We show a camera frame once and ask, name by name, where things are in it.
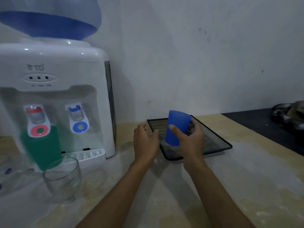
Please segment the person's left hand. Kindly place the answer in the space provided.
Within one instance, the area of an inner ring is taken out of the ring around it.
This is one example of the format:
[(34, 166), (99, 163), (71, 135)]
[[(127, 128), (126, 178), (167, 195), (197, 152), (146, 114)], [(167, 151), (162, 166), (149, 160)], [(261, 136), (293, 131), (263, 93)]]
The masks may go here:
[(146, 132), (146, 124), (141, 123), (134, 129), (133, 146), (135, 154), (135, 162), (150, 166), (157, 156), (160, 147), (152, 145), (152, 137), (150, 138)]

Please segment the person's right hand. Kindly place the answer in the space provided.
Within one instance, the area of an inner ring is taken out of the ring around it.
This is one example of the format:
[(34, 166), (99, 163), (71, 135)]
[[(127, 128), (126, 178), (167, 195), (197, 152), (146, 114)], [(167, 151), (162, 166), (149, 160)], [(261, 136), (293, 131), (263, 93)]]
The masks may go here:
[(191, 120), (190, 124), (192, 125), (192, 134), (184, 140), (179, 140), (179, 149), (183, 156), (184, 168), (188, 172), (204, 164), (203, 132), (194, 119)]

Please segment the person's right forearm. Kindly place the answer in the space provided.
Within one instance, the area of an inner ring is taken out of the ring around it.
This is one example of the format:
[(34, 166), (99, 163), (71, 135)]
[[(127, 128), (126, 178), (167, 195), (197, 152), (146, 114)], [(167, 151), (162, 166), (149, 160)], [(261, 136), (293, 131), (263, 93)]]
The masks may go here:
[(203, 156), (184, 156), (183, 164), (212, 228), (256, 228), (232, 200)]

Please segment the person's left forearm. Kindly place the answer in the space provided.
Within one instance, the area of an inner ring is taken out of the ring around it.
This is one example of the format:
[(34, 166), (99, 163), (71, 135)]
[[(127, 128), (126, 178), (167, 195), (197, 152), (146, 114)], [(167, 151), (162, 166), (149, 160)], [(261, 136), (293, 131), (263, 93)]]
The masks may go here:
[(126, 174), (75, 228), (123, 228), (131, 205), (153, 159), (132, 162)]

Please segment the black rectangular tray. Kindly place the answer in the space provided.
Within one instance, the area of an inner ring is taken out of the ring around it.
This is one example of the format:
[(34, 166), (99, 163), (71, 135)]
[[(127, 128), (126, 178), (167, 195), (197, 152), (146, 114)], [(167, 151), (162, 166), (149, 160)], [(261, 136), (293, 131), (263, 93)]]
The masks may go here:
[[(204, 134), (204, 148), (203, 154), (215, 154), (225, 150), (232, 149), (233, 146), (227, 142), (225, 139), (220, 137), (214, 131), (212, 131), (209, 127), (191, 115), (192, 119), (195, 120), (201, 127), (202, 132)], [(148, 119), (148, 125), (152, 132), (155, 130), (159, 130), (160, 135), (160, 150), (164, 156), (164, 158), (168, 161), (180, 161), (183, 159), (180, 149), (178, 146), (172, 146), (165, 142), (166, 129), (168, 124), (168, 118), (162, 119)]]

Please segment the white drip tray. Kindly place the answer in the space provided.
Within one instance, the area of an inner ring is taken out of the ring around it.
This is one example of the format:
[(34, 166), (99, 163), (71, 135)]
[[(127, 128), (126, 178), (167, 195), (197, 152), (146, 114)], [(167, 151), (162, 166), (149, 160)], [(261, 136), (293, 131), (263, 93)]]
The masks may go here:
[(106, 161), (106, 155), (104, 149), (90, 149), (78, 152), (62, 153), (63, 168), (65, 170), (72, 170), (76, 165), (78, 160), (78, 165), (80, 168), (88, 168), (95, 165), (100, 165)]

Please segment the blue cold water tap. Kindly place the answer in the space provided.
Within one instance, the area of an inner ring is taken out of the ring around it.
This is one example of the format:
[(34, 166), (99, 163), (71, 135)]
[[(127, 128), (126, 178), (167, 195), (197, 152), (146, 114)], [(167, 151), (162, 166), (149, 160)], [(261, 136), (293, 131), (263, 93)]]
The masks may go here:
[(90, 125), (81, 102), (65, 105), (69, 117), (69, 125), (72, 133), (80, 134), (88, 131)]

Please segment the black mat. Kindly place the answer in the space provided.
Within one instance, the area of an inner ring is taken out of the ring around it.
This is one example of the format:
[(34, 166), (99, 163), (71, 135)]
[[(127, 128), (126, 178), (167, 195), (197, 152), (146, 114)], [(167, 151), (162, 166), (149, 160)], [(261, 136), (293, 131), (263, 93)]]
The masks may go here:
[(304, 157), (304, 131), (277, 124), (270, 108), (223, 113), (222, 115)]

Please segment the clear drinking glass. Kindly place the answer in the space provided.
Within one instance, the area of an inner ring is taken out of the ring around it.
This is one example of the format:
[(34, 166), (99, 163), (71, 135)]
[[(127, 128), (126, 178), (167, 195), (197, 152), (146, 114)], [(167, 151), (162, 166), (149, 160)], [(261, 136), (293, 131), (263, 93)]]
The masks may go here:
[(53, 162), (43, 172), (43, 179), (55, 203), (70, 203), (80, 195), (82, 174), (74, 157)]

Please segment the white water dispenser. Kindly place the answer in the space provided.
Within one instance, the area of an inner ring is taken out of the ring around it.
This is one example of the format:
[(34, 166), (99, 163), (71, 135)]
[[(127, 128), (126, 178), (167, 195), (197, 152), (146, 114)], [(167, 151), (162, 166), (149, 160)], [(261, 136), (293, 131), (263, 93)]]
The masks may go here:
[[(65, 109), (76, 102), (90, 125), (80, 134), (71, 132)], [(110, 59), (104, 50), (69, 39), (0, 43), (0, 130), (31, 159), (20, 140), (28, 124), (23, 106), (29, 104), (43, 105), (51, 126), (58, 129), (62, 153), (104, 149), (106, 158), (114, 156), (116, 119)]]

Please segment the green plastic cup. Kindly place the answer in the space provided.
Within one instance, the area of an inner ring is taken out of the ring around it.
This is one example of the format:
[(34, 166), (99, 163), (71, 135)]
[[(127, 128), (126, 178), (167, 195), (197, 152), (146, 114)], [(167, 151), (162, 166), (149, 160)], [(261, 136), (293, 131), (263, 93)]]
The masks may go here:
[(38, 138), (30, 137), (24, 131), (20, 135), (20, 140), (26, 152), (41, 171), (45, 171), (54, 162), (62, 159), (62, 149), (56, 126), (51, 126), (49, 134)]

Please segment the dark crumpled cloth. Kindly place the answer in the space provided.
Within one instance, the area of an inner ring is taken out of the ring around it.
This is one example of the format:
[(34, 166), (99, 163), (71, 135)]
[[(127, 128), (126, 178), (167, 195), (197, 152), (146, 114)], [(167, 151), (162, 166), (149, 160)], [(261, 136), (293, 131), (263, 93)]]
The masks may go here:
[(283, 126), (304, 131), (304, 100), (275, 105), (272, 108), (271, 119)]

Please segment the red hot water tap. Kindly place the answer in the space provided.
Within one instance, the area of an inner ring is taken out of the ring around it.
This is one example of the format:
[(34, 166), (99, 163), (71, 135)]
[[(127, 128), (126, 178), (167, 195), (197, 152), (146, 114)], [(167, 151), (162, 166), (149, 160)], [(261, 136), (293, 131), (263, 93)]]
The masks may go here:
[(23, 106), (28, 119), (27, 133), (32, 138), (47, 136), (51, 131), (49, 118), (42, 104), (29, 104)]

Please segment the clear glass with blue print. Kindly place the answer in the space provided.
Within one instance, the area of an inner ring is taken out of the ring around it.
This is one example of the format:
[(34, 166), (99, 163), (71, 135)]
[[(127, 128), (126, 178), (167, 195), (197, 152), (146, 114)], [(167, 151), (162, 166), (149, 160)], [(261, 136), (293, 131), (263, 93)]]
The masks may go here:
[(0, 198), (27, 186), (34, 173), (32, 162), (23, 153), (0, 159)]

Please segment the blue water bottle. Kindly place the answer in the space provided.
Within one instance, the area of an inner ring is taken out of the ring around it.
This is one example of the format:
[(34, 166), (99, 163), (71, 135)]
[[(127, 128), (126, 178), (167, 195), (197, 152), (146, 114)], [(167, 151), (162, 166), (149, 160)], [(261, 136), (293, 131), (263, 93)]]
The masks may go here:
[(0, 23), (30, 37), (81, 41), (101, 22), (97, 0), (0, 0)]

